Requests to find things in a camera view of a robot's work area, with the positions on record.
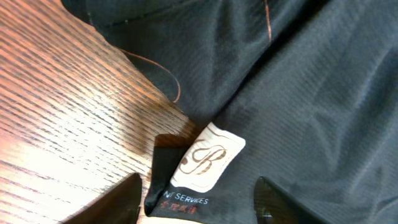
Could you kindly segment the black orange patterned jersey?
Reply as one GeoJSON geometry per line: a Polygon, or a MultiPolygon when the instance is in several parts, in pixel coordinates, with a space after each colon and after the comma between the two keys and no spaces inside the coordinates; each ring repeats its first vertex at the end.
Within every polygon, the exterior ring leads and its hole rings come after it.
{"type": "Polygon", "coordinates": [[[326,223],[397,222],[397,1],[64,1],[200,134],[157,146],[147,223],[257,223],[265,177],[326,223]]]}

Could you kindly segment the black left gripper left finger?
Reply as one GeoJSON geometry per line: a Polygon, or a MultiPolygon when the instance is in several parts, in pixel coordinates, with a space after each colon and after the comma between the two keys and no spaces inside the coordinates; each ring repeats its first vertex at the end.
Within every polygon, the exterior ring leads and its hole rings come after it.
{"type": "Polygon", "coordinates": [[[141,196],[142,179],[135,173],[64,224],[136,224],[141,196]]]}

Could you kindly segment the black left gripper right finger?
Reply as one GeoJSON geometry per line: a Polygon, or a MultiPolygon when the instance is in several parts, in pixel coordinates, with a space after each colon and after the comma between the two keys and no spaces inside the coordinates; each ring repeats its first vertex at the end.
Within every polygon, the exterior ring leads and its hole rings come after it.
{"type": "Polygon", "coordinates": [[[286,196],[265,177],[256,180],[253,204],[258,224],[326,223],[286,196]]]}

